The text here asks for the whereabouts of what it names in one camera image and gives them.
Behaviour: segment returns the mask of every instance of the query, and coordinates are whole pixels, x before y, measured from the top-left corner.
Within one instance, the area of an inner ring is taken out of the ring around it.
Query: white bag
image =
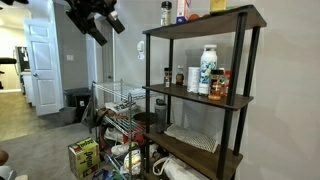
[[[156,172],[155,168],[160,163],[163,163],[160,172]],[[164,157],[159,159],[153,165],[153,174],[160,176],[165,171],[170,180],[207,180],[204,175],[200,174],[195,169],[189,167],[187,164],[177,159],[174,156]]]

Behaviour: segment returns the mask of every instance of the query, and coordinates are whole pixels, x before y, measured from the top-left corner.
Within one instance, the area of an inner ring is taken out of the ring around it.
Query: glass jar
[[[164,68],[164,78],[163,78],[164,87],[170,87],[171,78],[172,78],[171,68],[168,68],[168,67]]]
[[[178,65],[178,73],[176,75],[176,85],[183,85],[184,75],[183,66]]]
[[[224,72],[221,69],[211,70],[210,73],[210,91],[208,98],[211,100],[221,99],[221,87]]]
[[[170,1],[161,3],[161,26],[169,26],[171,24],[171,8]]]

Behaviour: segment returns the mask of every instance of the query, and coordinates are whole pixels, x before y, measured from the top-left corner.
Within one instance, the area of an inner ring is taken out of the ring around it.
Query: wooden shelf
[[[220,145],[217,147],[215,153],[210,153],[208,151],[183,143],[165,134],[159,134],[154,131],[150,131],[150,133],[144,133],[144,135],[208,178],[217,179],[216,170],[218,167]],[[224,179],[230,179],[232,177],[232,175],[236,172],[236,169],[242,158],[242,154],[239,154],[239,156],[234,156],[232,150],[227,150],[223,176]],[[153,179],[151,172],[147,175],[150,176],[150,179]]]
[[[182,24],[172,24],[160,28],[143,31],[143,34],[165,38],[183,39],[236,31],[237,18],[240,13],[247,13],[246,29],[266,27],[267,23],[253,5],[213,13],[210,16],[187,21]]]
[[[226,104],[227,97],[222,97],[222,99],[219,101],[213,101],[213,100],[208,99],[207,97],[199,96],[198,94],[195,94],[195,93],[189,93],[187,91],[186,86],[179,86],[179,85],[171,84],[170,88],[166,88],[163,86],[163,84],[157,84],[157,85],[151,85],[150,87],[144,86],[143,88],[151,90],[151,91],[163,93],[166,95],[194,101],[197,103],[202,103],[202,104],[215,106],[215,107],[219,107],[219,108],[223,108],[223,109],[229,109],[232,111],[237,111],[237,110],[243,108],[250,101],[253,100],[253,97],[251,97],[251,96],[245,97],[242,95],[235,95],[234,105],[229,106]]]

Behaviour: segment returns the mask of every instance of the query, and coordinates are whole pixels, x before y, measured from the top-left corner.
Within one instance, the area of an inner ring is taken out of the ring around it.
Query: hallway
[[[37,117],[21,92],[0,93],[0,141],[61,126],[59,113]]]

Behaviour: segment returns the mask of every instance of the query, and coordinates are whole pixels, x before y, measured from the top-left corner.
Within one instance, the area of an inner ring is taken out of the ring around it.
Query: white door
[[[53,25],[45,20],[24,20],[37,115],[59,112],[62,89]]]

